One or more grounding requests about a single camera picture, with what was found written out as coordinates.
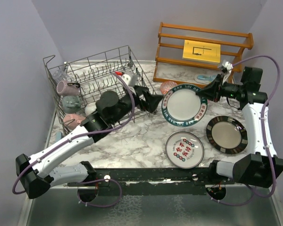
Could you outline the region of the green rimmed white plate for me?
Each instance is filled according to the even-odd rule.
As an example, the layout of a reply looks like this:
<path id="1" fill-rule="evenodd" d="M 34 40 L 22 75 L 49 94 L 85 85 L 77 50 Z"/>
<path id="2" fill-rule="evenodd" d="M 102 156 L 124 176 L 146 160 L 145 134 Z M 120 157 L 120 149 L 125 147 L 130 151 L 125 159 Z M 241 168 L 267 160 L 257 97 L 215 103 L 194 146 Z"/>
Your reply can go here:
<path id="1" fill-rule="evenodd" d="M 189 127 L 198 123 L 205 115 L 208 100 L 196 95 L 200 88 L 192 84 L 180 84 L 171 88 L 161 104 L 165 120 L 177 127 Z"/>

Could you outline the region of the dark rimmed beige plate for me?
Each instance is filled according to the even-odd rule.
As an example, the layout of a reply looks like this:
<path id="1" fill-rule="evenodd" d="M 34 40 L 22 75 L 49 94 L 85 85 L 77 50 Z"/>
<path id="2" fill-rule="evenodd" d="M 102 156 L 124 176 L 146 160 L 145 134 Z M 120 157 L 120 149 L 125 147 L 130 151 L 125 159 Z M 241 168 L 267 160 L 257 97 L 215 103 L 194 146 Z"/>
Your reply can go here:
<path id="1" fill-rule="evenodd" d="M 238 154 L 245 150 L 248 144 L 245 127 L 230 116 L 217 116 L 211 119 L 206 127 L 209 143 L 225 154 Z"/>

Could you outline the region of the white speckled mug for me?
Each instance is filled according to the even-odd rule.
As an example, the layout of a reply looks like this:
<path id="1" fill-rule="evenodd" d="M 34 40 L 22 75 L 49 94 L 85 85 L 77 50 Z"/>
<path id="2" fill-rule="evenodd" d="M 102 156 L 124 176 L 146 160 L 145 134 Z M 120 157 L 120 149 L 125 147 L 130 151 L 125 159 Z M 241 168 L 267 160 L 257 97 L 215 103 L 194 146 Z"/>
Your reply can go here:
<path id="1" fill-rule="evenodd" d="M 89 103 L 87 104 L 87 106 L 85 107 L 85 115 L 88 116 L 91 113 L 93 113 L 94 111 L 96 111 L 96 104 L 95 103 Z"/>

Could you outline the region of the white plate red characters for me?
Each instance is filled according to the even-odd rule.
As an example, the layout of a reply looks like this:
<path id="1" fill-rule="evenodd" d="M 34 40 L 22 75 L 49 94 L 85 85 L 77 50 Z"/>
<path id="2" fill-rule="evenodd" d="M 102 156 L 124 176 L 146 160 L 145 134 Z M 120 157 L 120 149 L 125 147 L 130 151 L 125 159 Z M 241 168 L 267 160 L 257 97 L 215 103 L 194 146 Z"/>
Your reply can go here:
<path id="1" fill-rule="evenodd" d="M 165 150 L 168 159 L 182 169 L 198 166 L 204 157 L 202 142 L 189 132 L 172 134 L 166 141 Z"/>

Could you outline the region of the grey-green ceramic mug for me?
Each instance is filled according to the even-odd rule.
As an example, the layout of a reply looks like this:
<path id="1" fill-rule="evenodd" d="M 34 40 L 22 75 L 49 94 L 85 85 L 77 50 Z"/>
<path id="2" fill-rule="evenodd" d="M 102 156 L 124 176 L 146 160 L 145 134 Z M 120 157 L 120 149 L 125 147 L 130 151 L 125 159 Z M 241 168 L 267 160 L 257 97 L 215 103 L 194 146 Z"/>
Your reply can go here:
<path id="1" fill-rule="evenodd" d="M 62 107 L 65 113 L 76 113 L 81 110 L 79 96 L 65 96 L 62 98 Z"/>

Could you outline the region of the pink mug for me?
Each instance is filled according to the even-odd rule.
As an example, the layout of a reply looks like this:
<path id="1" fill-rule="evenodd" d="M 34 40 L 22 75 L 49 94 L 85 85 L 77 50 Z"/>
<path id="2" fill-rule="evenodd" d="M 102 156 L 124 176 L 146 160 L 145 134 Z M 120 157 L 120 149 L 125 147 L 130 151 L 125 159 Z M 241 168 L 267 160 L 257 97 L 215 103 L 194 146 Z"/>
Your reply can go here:
<path id="1" fill-rule="evenodd" d="M 78 114 L 66 114 L 63 119 L 63 125 L 70 130 L 74 130 L 85 119 L 86 117 Z"/>

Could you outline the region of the purple glass mug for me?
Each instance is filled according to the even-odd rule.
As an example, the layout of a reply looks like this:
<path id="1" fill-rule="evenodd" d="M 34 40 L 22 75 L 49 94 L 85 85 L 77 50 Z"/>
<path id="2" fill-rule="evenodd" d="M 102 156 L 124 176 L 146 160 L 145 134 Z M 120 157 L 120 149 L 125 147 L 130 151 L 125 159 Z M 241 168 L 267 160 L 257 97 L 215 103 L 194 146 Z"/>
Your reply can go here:
<path id="1" fill-rule="evenodd" d="M 77 96 L 80 93 L 81 85 L 78 82 L 62 80 L 57 84 L 56 92 L 60 96 Z"/>

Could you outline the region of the clear octagonal glass tumbler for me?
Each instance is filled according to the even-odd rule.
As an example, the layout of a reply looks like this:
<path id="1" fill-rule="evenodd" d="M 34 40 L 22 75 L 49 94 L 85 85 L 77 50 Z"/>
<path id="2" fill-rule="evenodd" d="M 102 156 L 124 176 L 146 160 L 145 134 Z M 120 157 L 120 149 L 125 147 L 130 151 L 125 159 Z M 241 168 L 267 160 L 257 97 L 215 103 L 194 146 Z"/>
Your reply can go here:
<path id="1" fill-rule="evenodd" d="M 68 74 L 66 74 L 63 70 L 59 69 L 56 72 L 53 73 L 52 78 L 56 83 L 59 83 L 60 81 L 70 81 L 70 77 Z"/>

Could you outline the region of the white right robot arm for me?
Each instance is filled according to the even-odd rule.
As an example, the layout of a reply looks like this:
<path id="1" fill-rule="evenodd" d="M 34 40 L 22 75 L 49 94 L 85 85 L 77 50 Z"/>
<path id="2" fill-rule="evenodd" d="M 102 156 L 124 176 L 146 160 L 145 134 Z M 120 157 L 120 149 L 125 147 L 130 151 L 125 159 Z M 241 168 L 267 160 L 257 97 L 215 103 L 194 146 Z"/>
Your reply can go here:
<path id="1" fill-rule="evenodd" d="M 213 136 L 213 128 L 218 123 L 231 122 L 229 116 L 217 116 L 208 123 L 207 138 L 217 150 L 228 154 L 244 149 L 248 151 L 245 157 L 235 163 L 212 161 L 207 172 L 208 181 L 212 184 L 229 178 L 236 183 L 269 188 L 283 172 L 283 159 L 278 158 L 269 131 L 268 96 L 259 91 L 262 74 L 263 70 L 260 68 L 245 67 L 240 85 L 223 82 L 224 75 L 219 74 L 196 93 L 212 102 L 218 102 L 221 97 L 237 100 L 245 119 L 244 126 L 234 123 L 241 133 L 241 141 L 234 148 L 222 147 Z"/>

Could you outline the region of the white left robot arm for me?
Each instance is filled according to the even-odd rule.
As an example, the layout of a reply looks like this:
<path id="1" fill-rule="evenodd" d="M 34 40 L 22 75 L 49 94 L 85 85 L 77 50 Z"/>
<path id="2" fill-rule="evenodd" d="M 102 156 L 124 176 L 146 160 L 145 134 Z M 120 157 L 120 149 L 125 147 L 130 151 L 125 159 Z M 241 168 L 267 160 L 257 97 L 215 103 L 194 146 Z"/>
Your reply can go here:
<path id="1" fill-rule="evenodd" d="M 88 161 L 61 169 L 57 166 L 76 152 L 125 126 L 128 121 L 117 127 L 114 125 L 127 114 L 130 121 L 135 108 L 153 113 L 162 99 L 162 95 L 151 94 L 148 88 L 141 86 L 126 90 L 123 97 L 114 91 L 105 91 L 95 103 L 96 110 L 68 135 L 39 153 L 31 156 L 21 154 L 16 158 L 16 181 L 22 184 L 24 193 L 30 199 L 40 197 L 56 185 L 72 182 L 91 185 L 96 173 Z"/>

